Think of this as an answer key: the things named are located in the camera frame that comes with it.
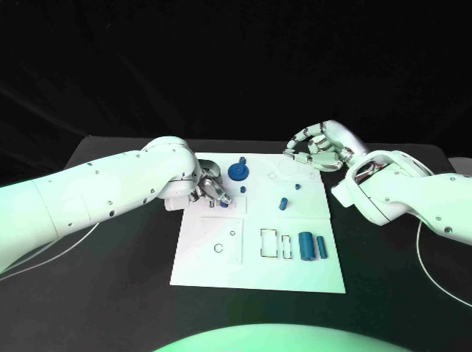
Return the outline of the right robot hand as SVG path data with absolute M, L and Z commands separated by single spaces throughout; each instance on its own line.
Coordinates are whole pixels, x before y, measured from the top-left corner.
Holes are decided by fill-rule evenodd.
M 369 154 L 366 144 L 352 130 L 329 120 L 306 127 L 294 135 L 284 155 L 321 172 L 336 172 L 352 166 Z

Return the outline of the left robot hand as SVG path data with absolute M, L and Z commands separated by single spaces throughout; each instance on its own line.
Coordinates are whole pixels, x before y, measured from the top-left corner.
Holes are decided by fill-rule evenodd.
M 190 194 L 190 200 L 196 202 L 200 198 L 208 198 L 224 206 L 232 203 L 232 197 L 224 187 L 221 167 L 215 161 L 200 159 L 199 169 L 193 173 L 198 180 L 196 188 Z

